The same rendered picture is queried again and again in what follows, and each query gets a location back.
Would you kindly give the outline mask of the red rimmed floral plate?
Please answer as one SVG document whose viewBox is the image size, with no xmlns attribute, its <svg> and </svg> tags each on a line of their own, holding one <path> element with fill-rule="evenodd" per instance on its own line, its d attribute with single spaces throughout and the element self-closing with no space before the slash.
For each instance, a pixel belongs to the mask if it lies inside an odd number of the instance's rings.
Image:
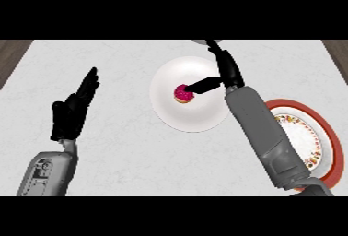
<svg viewBox="0 0 348 236">
<path fill-rule="evenodd" d="M 266 106 L 287 133 L 311 176 L 333 188 L 342 177 L 344 157 L 330 124 L 314 109 L 294 100 L 268 100 Z"/>
</svg>

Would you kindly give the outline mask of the plain white plate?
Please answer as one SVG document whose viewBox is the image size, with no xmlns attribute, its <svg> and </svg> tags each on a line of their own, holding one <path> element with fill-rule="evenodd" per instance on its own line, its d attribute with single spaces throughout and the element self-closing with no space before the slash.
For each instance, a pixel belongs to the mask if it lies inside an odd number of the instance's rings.
<svg viewBox="0 0 348 236">
<path fill-rule="evenodd" d="M 163 123 L 184 132 L 209 130 L 229 113 L 222 86 L 196 94 L 187 103 L 178 103 L 173 99 L 173 89 L 181 84 L 191 85 L 206 77 L 218 77 L 216 64 L 204 58 L 184 56 L 160 66 L 150 81 L 148 98 L 153 111 Z"/>
</svg>

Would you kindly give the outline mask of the pink frosted cupcake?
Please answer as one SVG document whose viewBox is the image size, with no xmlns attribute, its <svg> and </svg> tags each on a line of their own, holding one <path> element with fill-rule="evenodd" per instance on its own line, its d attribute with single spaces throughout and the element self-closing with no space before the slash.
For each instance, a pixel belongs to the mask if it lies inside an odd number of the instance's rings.
<svg viewBox="0 0 348 236">
<path fill-rule="evenodd" d="M 178 103 L 187 103 L 188 101 L 193 100 L 194 95 L 191 92 L 187 92 L 184 90 L 185 85 L 181 84 L 178 87 L 173 89 L 173 99 Z"/>
</svg>

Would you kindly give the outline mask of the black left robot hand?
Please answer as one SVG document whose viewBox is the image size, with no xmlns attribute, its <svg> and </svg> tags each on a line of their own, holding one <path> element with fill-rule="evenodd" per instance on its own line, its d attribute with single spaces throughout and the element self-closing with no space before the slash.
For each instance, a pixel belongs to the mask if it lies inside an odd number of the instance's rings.
<svg viewBox="0 0 348 236">
<path fill-rule="evenodd" d="M 54 101 L 51 104 L 53 128 L 50 139 L 76 140 L 83 126 L 86 110 L 98 87 L 97 70 L 92 67 L 86 73 L 78 91 L 72 93 L 64 101 Z"/>
</svg>

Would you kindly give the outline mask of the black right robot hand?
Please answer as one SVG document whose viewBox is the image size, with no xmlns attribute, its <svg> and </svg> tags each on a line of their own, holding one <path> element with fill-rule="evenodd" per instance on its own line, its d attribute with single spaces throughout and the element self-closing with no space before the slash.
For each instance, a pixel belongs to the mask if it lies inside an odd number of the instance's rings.
<svg viewBox="0 0 348 236">
<path fill-rule="evenodd" d="M 185 92 L 193 92 L 201 94 L 212 89 L 216 89 L 219 85 L 224 85 L 224 88 L 244 86 L 241 74 L 227 50 L 222 50 L 218 47 L 218 43 L 213 40 L 206 40 L 207 51 L 215 55 L 216 58 L 216 69 L 219 77 L 207 77 L 201 79 L 194 84 L 184 87 Z"/>
</svg>

